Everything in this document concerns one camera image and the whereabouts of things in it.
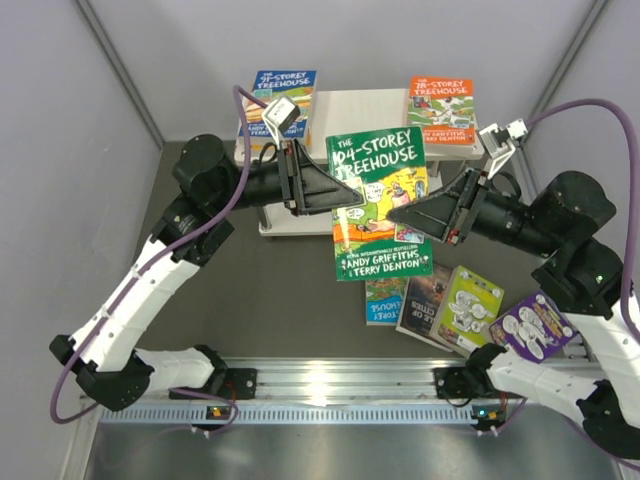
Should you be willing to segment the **green 104-storey treehouse book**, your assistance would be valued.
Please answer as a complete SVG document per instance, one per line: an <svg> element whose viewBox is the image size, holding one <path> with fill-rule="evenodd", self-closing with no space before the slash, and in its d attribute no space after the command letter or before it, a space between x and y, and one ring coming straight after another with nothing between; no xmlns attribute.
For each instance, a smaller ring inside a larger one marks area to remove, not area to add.
<svg viewBox="0 0 640 480"><path fill-rule="evenodd" d="M362 199L332 211L336 279L429 276L431 241L388 213L428 194L422 131L404 126L326 138L329 171Z"/></svg>

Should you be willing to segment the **blue 91-storey treehouse book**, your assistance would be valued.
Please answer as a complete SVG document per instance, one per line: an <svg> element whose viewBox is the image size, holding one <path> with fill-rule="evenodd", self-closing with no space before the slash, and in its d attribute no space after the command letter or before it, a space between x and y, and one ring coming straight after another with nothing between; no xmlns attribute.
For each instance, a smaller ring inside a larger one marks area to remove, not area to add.
<svg viewBox="0 0 640 480"><path fill-rule="evenodd" d="M316 86L316 70L262 70L256 75L250 99L241 95L236 146L246 153L243 135L250 139L251 155L268 143L298 141L311 146L310 115Z"/></svg>

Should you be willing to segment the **orange 78-storey treehouse book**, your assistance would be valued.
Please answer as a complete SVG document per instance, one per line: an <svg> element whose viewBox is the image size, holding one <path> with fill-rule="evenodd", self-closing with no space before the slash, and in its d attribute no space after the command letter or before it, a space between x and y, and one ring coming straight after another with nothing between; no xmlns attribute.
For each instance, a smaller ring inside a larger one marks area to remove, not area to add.
<svg viewBox="0 0 640 480"><path fill-rule="evenodd" d="M414 76L406 120L427 144L471 146L475 142L474 83L469 78Z"/></svg>

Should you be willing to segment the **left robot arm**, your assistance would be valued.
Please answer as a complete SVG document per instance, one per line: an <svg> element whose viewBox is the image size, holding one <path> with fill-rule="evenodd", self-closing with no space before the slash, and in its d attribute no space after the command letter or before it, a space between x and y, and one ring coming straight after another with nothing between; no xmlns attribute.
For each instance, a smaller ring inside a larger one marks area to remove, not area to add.
<svg viewBox="0 0 640 480"><path fill-rule="evenodd" d="M237 165L212 134L184 144L172 172L179 194L130 271L83 327L50 343L63 372L74 374L86 396L117 412L151 393L214 397L223 391L228 366L211 348L147 351L137 343L164 305L230 237L231 211L281 203L294 216L308 216L363 199L297 141L277 148L276 157L270 164Z"/></svg>

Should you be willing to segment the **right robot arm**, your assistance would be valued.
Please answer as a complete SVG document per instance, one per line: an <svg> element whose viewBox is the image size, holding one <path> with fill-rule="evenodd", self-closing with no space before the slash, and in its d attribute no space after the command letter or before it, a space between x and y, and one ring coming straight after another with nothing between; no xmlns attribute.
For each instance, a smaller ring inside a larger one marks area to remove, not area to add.
<svg viewBox="0 0 640 480"><path fill-rule="evenodd" d="M541 259L532 276L595 354L602 378L574 378L496 344L461 367L441 370L437 394L450 401L505 392L563 415L621 460L639 458L639 301L618 254L596 233L615 215L591 176L566 171L531 202L497 190L468 168L389 218L456 245L476 233Z"/></svg>

